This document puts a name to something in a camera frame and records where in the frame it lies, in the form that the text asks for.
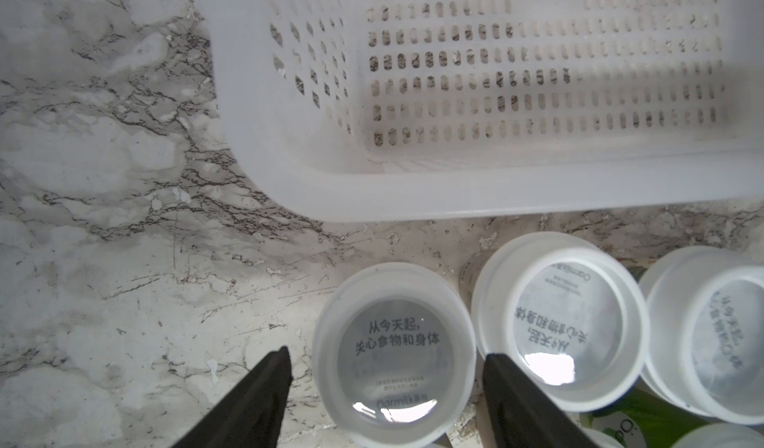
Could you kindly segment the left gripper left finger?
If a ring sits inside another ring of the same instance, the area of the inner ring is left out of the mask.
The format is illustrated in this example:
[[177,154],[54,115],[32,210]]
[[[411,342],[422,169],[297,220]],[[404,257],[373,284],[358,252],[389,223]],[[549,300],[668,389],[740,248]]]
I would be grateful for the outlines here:
[[268,353],[174,447],[277,446],[291,384],[288,348]]

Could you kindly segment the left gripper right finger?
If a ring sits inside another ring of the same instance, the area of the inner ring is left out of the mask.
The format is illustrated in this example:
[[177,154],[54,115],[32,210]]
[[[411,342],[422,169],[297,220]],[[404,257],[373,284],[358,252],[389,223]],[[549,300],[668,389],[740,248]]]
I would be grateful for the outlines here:
[[499,447],[596,447],[505,354],[485,358],[483,393]]

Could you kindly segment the yogurt cup back row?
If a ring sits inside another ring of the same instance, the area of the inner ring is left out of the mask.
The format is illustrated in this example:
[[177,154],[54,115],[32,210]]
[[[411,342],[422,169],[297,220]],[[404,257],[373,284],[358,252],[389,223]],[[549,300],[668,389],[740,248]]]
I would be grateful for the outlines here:
[[322,309],[312,373],[338,429],[363,447],[428,447],[473,390],[477,343],[457,290],[391,262],[344,281]]
[[651,337],[642,378],[728,423],[763,421],[763,267],[730,250],[675,250],[637,274]]
[[508,356],[564,411],[615,402],[644,368],[645,296],[621,262],[584,239],[517,237],[469,259],[459,287],[479,355]]

